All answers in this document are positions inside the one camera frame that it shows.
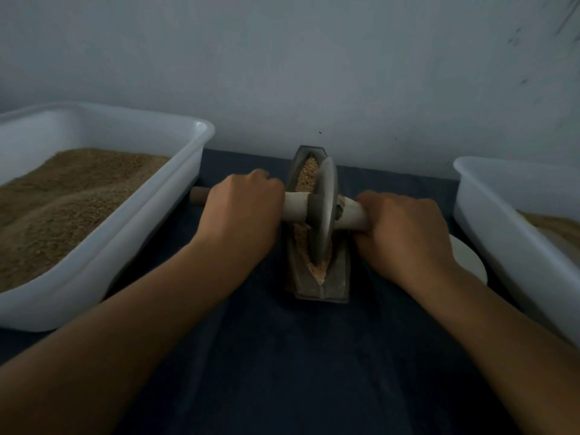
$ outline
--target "wall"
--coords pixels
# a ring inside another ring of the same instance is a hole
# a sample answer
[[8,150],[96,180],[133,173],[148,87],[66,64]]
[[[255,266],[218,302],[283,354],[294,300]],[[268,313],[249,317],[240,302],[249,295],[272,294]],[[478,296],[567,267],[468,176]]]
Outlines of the wall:
[[460,155],[580,167],[578,3],[2,0],[0,110],[167,111],[214,148],[444,177]]

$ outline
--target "dark blue tablecloth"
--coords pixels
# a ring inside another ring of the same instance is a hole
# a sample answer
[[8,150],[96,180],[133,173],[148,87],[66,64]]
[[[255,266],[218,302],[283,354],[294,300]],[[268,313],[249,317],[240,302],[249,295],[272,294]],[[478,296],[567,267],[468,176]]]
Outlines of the dark blue tablecloth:
[[[289,160],[205,150],[199,184]],[[340,187],[439,204],[453,235],[458,182],[338,167]],[[197,228],[185,198],[109,296],[164,262]],[[489,285],[508,300],[488,270]],[[281,244],[160,364],[118,434],[489,434],[517,429],[462,348],[408,295],[353,253],[351,301],[299,301],[283,290]],[[0,363],[44,334],[0,330]]]

